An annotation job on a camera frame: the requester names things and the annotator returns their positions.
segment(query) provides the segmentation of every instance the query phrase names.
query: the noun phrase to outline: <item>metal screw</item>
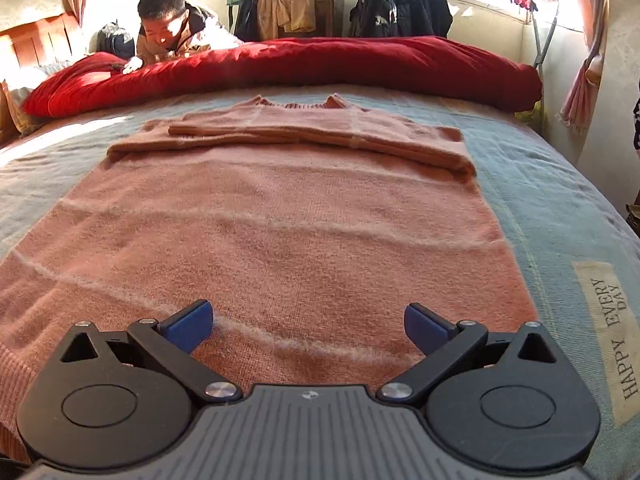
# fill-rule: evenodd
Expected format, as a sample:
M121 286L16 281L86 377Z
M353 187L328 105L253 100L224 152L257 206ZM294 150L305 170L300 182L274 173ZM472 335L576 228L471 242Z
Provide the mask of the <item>metal screw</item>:
M406 399L413 392L411 386L404 383L387 383L380 388L380 393L389 399Z
M318 392L313 391L313 390L309 390L309 391L307 391L307 392L304 392L304 393L301 395L301 397L302 397L303 399L306 399L306 400L313 400L313 399L315 399L316 397L320 397L320 394L319 394Z
M237 391L238 388L236 388L235 384L225 383L224 381L211 383L204 390L209 397L215 397L216 399L228 399L233 397Z

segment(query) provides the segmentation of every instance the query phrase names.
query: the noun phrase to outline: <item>blue gripper pad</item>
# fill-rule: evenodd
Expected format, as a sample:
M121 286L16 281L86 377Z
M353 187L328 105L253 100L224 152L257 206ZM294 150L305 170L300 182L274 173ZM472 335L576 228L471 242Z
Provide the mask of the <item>blue gripper pad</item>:
M420 303L412 303L404 310L404 333L420 352L429 355L451 341L458 328Z
M213 329L213 307L207 300L198 300L158 323L158 332L183 352L190 354Z

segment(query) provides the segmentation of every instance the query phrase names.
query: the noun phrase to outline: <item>red blanket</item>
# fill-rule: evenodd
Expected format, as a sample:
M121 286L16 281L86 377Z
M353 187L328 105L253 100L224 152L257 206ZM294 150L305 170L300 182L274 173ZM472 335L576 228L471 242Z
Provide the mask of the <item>red blanket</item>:
M58 72L24 102L40 117L180 94L255 86L357 84L531 110L542 97L536 70L441 38L305 38L247 43L122 75L99 52Z

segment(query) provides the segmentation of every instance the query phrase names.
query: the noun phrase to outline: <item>wooden headboard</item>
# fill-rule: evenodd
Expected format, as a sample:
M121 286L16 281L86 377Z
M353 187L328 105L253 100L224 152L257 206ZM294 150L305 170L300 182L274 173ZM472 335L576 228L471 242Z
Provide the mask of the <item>wooden headboard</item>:
M0 32L0 70L41 66L86 53L86 41L72 14L60 14Z

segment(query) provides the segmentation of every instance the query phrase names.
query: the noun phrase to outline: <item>sweater sleeve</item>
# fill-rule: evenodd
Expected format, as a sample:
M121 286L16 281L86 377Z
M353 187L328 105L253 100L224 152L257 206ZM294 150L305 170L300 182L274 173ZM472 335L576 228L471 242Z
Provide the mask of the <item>sweater sleeve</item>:
M222 27L215 18L207 18L204 30L191 38L190 50L219 50L235 48L244 42Z
M143 36L142 34L138 36L138 42L136 44L136 56L138 56L143 61L143 66L151 65L156 62L156 56L154 56L149 51L146 36Z

